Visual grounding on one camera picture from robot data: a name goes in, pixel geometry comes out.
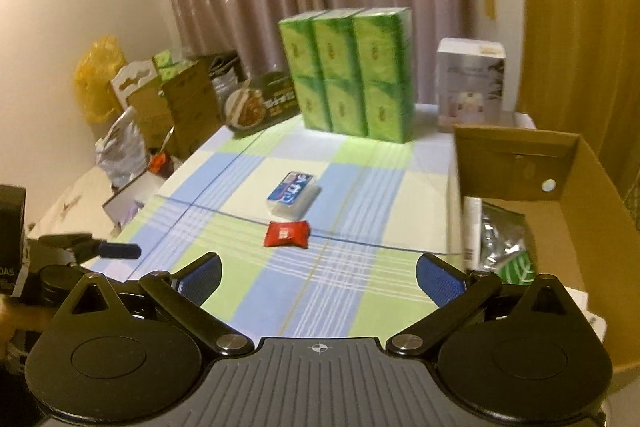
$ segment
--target blue and green tablecloth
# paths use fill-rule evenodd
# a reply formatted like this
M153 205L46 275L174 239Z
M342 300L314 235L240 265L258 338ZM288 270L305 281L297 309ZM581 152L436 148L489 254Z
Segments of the blue and green tablecloth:
M98 259L92 269L137 279L216 251L222 284L203 308L254 341L384 342L436 308L415 263L421 251L447 251L452 138L436 131L431 106L418 106L416 122L407 144L306 130L300 117L242 139L222 128L122 232L141 258ZM273 219L266 198L289 171L314 174L321 187L305 216L308 250L262 246Z

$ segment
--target yellow plastic bag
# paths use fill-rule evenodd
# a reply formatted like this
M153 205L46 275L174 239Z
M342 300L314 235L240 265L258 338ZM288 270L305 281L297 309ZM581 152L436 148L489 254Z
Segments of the yellow plastic bag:
M110 82L126 64L118 39L111 35L95 41L78 62L74 89L87 123L105 123L122 112Z

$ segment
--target stacked green boxes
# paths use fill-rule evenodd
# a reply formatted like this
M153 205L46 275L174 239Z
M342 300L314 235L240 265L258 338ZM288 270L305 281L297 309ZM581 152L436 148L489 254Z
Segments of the stacked green boxes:
M404 143L411 138L414 88L411 10L374 8L353 17L369 136Z
M280 31L305 126L411 138L411 10L306 12L281 20Z
M360 63L353 17L361 10L338 9L313 20L334 131L367 136Z
M312 20L323 13L324 11L301 13L281 20L279 26L305 126L331 131L329 107L312 26Z

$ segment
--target open cardboard box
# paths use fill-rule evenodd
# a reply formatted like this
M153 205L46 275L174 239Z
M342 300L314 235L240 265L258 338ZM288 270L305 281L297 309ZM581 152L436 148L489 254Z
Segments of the open cardboard box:
M147 81L127 97L127 102L136 110L136 123L147 148L162 147L174 128L167 152L181 160L191 156L223 123L204 60L171 80L162 82L158 76Z
M454 136L450 251L462 252L461 197L525 214L538 273L587 291L590 311L607 321L610 392L631 382L640 375L640 235L596 155L577 134L456 126ZM545 192L548 180L556 188Z

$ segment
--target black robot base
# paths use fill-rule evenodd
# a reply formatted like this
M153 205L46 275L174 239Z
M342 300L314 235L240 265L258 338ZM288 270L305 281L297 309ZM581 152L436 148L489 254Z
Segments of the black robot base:
M40 293L60 307L25 367L40 425L603 425L612 365L558 279L467 278L425 253L418 283L425 265L466 290L384 347L374 338L254 347L199 307L222 277L214 253L126 283L47 267Z

